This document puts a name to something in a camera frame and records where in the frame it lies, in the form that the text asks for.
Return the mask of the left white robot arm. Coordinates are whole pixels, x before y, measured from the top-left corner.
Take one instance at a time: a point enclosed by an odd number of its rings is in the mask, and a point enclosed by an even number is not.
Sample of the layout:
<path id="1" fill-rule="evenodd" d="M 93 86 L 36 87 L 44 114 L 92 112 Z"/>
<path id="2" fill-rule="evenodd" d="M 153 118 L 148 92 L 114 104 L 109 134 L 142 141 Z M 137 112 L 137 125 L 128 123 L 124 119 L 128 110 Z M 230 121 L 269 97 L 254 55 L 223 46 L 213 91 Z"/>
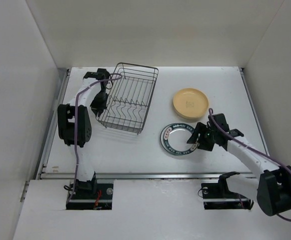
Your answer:
<path id="1" fill-rule="evenodd" d="M 97 194 L 97 180 L 92 162 L 83 149 L 92 136 L 90 113 L 99 117 L 107 108 L 107 79 L 111 74 L 105 68 L 88 71 L 83 85 L 68 103 L 57 107 L 58 135 L 75 157 L 75 174 L 70 191 L 90 199 Z"/>

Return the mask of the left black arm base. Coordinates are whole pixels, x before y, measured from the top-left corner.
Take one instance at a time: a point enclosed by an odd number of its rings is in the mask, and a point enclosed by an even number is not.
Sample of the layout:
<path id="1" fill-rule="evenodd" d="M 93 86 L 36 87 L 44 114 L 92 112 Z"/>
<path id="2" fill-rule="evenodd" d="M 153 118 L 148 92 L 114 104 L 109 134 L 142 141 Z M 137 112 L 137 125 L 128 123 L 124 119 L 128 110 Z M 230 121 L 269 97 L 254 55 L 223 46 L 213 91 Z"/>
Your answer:
<path id="1" fill-rule="evenodd" d="M 63 187 L 68 191 L 67 200 L 65 203 L 66 210 L 112 210 L 113 206 L 113 183 L 98 183 L 96 185 L 96 191 L 83 189 L 76 183 L 74 194 L 70 198 L 73 192 L 73 184 L 65 185 Z"/>

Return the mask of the white plate dark green band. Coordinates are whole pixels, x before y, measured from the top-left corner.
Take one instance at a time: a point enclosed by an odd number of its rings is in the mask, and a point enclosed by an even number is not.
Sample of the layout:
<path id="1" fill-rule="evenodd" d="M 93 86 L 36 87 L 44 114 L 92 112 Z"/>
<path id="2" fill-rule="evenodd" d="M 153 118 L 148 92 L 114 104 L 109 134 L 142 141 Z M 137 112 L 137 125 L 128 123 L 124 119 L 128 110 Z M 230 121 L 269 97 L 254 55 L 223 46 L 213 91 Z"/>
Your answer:
<path id="1" fill-rule="evenodd" d="M 193 153 L 199 146 L 198 142 L 187 143 L 194 133 L 194 128 L 186 123 L 167 125 L 160 134 L 160 143 L 165 151 L 177 157 Z"/>

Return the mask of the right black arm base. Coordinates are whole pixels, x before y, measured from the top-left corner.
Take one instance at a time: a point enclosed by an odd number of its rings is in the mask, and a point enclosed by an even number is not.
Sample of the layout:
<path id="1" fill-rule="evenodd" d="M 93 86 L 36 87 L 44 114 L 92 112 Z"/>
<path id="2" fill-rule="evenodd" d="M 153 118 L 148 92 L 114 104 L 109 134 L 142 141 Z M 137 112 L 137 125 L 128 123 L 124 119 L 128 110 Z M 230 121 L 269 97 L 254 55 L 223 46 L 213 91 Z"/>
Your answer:
<path id="1" fill-rule="evenodd" d="M 251 210 L 254 201 L 238 193 L 223 193 L 217 182 L 203 182 L 197 192 L 205 210 Z"/>

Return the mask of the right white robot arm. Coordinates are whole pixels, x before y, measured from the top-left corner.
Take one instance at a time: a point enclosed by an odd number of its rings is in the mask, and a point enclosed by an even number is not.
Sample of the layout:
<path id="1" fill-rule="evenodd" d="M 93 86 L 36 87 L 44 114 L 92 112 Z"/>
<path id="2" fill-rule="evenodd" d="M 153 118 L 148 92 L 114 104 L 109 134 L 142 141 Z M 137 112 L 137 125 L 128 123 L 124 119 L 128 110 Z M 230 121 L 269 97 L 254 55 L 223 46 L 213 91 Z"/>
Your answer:
<path id="1" fill-rule="evenodd" d="M 209 152 L 218 145 L 254 174 L 254 178 L 237 171 L 220 175 L 212 189 L 218 198 L 245 197 L 270 217 L 291 210 L 291 166 L 255 149 L 241 131 L 230 129 L 224 114 L 214 114 L 210 109 L 208 122 L 198 122 L 187 143 Z"/>

